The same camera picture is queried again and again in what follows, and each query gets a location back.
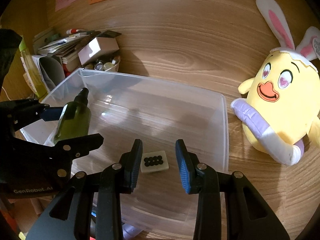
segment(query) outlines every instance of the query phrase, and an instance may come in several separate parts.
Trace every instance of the orange beak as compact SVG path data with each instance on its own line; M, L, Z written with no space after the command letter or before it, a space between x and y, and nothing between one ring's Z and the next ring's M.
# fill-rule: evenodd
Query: orange beak
M267 81L264 84L259 83L257 92L263 100L268 102L276 102L280 97L279 93L273 89L273 83L271 81Z

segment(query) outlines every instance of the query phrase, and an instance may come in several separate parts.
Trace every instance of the purple fabric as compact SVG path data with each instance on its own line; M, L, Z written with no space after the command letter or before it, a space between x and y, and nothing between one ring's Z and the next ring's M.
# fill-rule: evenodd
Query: purple fabric
M231 103L231 108L235 115L249 128L258 140L265 130L270 127L261 114L242 98L233 101Z
M303 141L302 139L300 139L299 141L297 141L294 145L298 146L300 148L300 151L301 151L301 157L304 153L304 144L303 144Z

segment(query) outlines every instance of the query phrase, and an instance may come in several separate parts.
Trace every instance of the plush toy eye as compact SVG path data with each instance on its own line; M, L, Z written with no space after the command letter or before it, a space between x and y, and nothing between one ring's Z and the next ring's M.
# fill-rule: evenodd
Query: plush toy eye
M285 69L280 73L280 77L278 80L278 86L280 89L285 89L287 86L289 86L290 83L292 83L293 75L292 72L288 69Z
M270 69L271 69L271 64L267 63L262 72L263 79L265 79L269 75Z

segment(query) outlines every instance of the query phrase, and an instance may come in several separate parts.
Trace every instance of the transparent storage box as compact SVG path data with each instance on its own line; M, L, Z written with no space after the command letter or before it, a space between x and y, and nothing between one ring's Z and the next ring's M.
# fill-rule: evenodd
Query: transparent storage box
M100 133L103 145L73 161L72 173L103 171L131 150L136 138L143 152L164 150L169 169L141 173L131 195L121 195L124 222L167 236L192 238L198 195L182 188L174 145L187 149L216 171L228 172L228 120L223 95L149 77L79 68L43 101L64 106L87 87L92 112L89 133ZM58 122L39 120L22 132L28 141L50 145Z

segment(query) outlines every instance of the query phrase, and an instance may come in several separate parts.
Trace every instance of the embroidered eyebrow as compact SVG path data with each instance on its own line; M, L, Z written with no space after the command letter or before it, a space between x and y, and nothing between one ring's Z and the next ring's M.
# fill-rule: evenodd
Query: embroidered eyebrow
M293 62L291 62L291 63L297 67L297 69L298 69L298 71L299 71L299 73L300 73L300 69L298 68L298 66L297 66L295 63L293 63Z

